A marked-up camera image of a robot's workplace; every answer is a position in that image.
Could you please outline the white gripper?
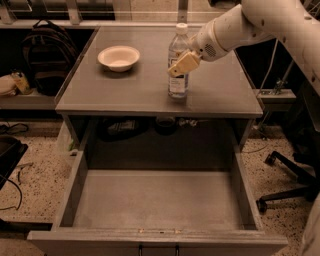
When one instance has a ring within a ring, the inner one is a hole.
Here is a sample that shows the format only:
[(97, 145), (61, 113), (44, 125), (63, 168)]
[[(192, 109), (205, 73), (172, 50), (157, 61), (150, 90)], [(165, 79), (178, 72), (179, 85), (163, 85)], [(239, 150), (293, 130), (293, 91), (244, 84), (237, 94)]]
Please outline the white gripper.
[(185, 75), (197, 69), (201, 59), (207, 62), (216, 61), (227, 54), (219, 44), (215, 34), (215, 21), (212, 20), (201, 27), (199, 32), (190, 38), (193, 51), (185, 51), (177, 61), (168, 68), (171, 77)]

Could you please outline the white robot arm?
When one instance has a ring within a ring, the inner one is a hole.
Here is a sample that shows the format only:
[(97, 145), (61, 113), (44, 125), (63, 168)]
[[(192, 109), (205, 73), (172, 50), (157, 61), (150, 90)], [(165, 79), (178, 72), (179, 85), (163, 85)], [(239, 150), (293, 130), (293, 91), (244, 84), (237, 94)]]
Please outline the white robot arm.
[(320, 90), (320, 21), (300, 0), (241, 0), (209, 21), (193, 35), (188, 48), (168, 68), (172, 77), (213, 62), (230, 51), (277, 39), (287, 50), (315, 91)]

